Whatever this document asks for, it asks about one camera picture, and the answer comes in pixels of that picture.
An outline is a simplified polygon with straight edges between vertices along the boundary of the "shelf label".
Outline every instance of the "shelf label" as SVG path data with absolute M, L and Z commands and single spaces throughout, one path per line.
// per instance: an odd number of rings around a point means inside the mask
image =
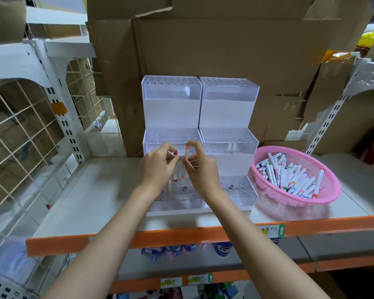
M 193 275 L 188 276 L 188 285 L 194 286 L 197 284 L 213 283 L 213 274 Z
M 284 237 L 285 233 L 285 224 L 269 224 L 265 226 L 258 226 L 263 234 L 269 238 Z
M 181 277 L 174 277 L 174 278 L 164 278 L 161 279 L 161 287 L 179 287 L 181 286 Z

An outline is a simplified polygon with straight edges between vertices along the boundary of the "pink basket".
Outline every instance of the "pink basket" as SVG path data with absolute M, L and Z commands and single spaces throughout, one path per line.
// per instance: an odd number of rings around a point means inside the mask
M 294 163 L 301 165 L 302 168 L 306 168 L 308 177 L 319 174 L 319 170 L 324 170 L 324 175 L 321 180 L 320 191 L 317 199 L 308 199 L 296 195 L 292 195 L 283 191 L 267 181 L 262 174 L 256 169 L 255 165 L 260 161 L 268 158 L 267 153 L 270 152 L 272 155 L 281 152 L 285 154 L 287 158 L 287 165 L 293 161 Z M 341 185 L 339 184 L 338 178 L 334 173 L 323 165 L 312 156 L 306 155 L 297 150 L 280 147 L 280 146 L 264 146 L 256 150 L 254 160 L 251 165 L 251 169 L 254 172 L 255 180 L 258 186 L 270 197 L 274 198 L 281 204 L 291 206 L 305 206 L 309 204 L 328 204 L 333 202 L 341 193 Z

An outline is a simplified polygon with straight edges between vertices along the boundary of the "forearm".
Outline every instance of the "forearm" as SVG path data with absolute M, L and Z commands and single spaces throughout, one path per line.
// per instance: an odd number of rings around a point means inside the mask
M 104 298 L 141 220 L 154 202 L 151 196 L 142 186 L 136 188 L 125 205 L 58 277 L 44 299 Z
M 221 222 L 251 280 L 264 299 L 329 298 L 229 199 L 216 193 L 207 203 Z

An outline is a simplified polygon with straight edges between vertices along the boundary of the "white wire grid panel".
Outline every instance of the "white wire grid panel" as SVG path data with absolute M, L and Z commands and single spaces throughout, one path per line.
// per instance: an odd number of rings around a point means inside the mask
M 78 167 L 70 148 L 42 87 L 0 80 L 0 277 L 15 285 L 40 265 L 25 241 Z
M 66 68 L 66 83 L 91 157 L 126 156 L 118 120 L 109 96 L 96 93 L 90 58 L 71 60 Z

